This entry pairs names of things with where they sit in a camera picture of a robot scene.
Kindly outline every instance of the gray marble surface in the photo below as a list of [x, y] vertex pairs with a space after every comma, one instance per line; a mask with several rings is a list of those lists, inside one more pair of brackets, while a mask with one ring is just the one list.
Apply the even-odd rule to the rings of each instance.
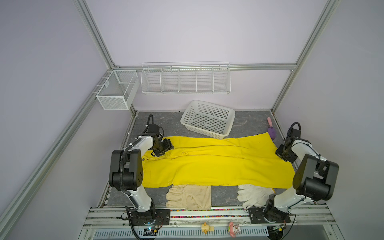
[[[154, 117], [154, 123], [164, 129], [164, 137], [167, 136], [185, 136], [185, 137], [208, 137], [197, 132], [189, 131], [180, 123], [183, 112], [151, 112]], [[129, 137], [129, 142], [133, 142], [134, 138], [140, 135], [147, 124], [147, 118], [150, 112], [139, 112]], [[235, 114], [235, 120], [231, 132], [226, 138], [230, 137], [247, 137], [267, 132], [269, 127], [266, 120], [271, 117], [268, 111], [238, 111]], [[276, 146], [283, 144], [283, 139], [278, 132], [276, 139], [273, 141]], [[169, 187], [146, 188], [146, 191], [155, 202], [157, 207], [164, 207]], [[212, 186], [212, 206], [239, 206], [242, 202], [237, 200], [237, 186], [224, 187]], [[283, 189], [275, 189], [277, 193], [284, 191]], [[129, 202], [127, 197], [121, 192], [113, 189], [108, 199], [107, 205], [127, 205]]]

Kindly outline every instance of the wire mesh box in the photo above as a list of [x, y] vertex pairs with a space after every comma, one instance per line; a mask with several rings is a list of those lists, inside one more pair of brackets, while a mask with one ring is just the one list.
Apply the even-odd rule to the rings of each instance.
[[141, 74], [144, 94], [230, 93], [229, 64], [144, 67]]
[[188, 130], [223, 139], [232, 129], [235, 111], [212, 103], [194, 100], [181, 117]]
[[96, 97], [105, 110], [129, 110], [139, 85], [136, 71], [113, 70]]

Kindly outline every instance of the plastic laundry basket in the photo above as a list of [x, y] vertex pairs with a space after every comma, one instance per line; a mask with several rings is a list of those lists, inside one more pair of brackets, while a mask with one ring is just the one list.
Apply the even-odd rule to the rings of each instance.
[[190, 131], [223, 139], [231, 131], [234, 118], [233, 109], [203, 101], [192, 101], [180, 122]]

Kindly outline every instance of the beige glove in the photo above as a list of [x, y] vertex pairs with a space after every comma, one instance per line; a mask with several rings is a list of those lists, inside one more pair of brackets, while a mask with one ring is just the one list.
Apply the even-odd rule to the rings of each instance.
[[166, 207], [171, 209], [211, 209], [211, 186], [173, 185], [166, 195]]
[[264, 206], [269, 195], [273, 194], [273, 190], [270, 187], [259, 187], [252, 184], [243, 184], [238, 187], [242, 190], [237, 191], [237, 200], [240, 202], [246, 201], [243, 203], [244, 209], [246, 209], [247, 206]]

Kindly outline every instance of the white wire shelf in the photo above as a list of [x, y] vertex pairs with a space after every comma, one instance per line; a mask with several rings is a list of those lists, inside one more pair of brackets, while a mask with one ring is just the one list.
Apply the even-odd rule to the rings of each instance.
[[144, 94], [228, 94], [231, 92], [229, 63], [143, 67]]

